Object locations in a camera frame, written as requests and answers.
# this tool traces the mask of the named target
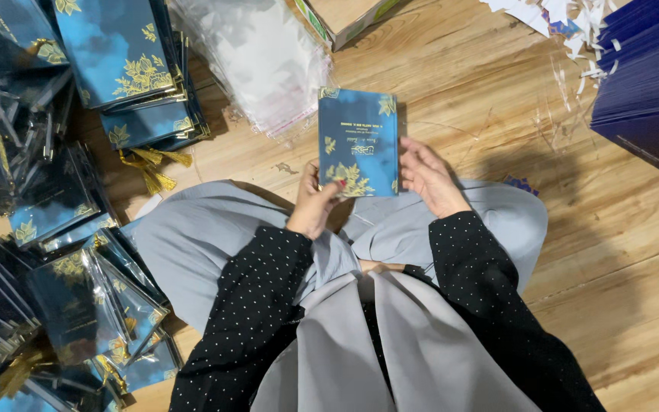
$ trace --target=woman's right hand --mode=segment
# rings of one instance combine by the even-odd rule
[[[406,149],[400,156],[403,188],[418,193],[429,211],[439,219],[456,212],[471,211],[444,162],[433,150],[408,137],[401,138],[400,145]]]

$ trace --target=black polka dot sleeve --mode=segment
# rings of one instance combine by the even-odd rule
[[[541,410],[604,410],[571,351],[516,292],[518,272],[475,212],[429,225],[442,295]]]
[[[230,258],[203,339],[177,374],[170,410],[248,410],[272,361],[296,339],[291,302],[307,268],[312,241],[260,227]]]

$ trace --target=person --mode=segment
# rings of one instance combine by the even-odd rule
[[[463,180],[402,138],[402,192],[356,200],[307,164],[296,207],[229,182],[177,193],[135,240],[177,316],[203,334],[170,410],[603,410],[519,292],[543,203]],[[415,270],[403,270],[415,267]]]

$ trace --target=cardboard box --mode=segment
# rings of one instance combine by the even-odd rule
[[[294,0],[319,37],[336,52],[400,0]]]

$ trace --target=wooden floor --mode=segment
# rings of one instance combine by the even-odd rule
[[[431,145],[459,176],[511,173],[540,190],[550,223],[525,301],[574,352],[608,410],[659,411],[659,171],[588,129],[596,90],[587,83],[575,94],[582,70],[560,41],[477,0],[411,0],[333,54],[334,75],[343,88],[397,94],[400,132]],[[204,64],[193,60],[190,73],[215,138],[186,150],[191,168],[165,167],[177,190],[233,179],[294,201],[299,175],[276,165],[300,171],[315,158],[316,126],[292,142],[255,135],[229,114]],[[71,130],[94,148],[129,221],[149,199],[139,173],[108,149],[95,112],[79,110]],[[172,327],[186,357],[199,336]],[[168,410],[172,384],[136,391],[128,410]]]

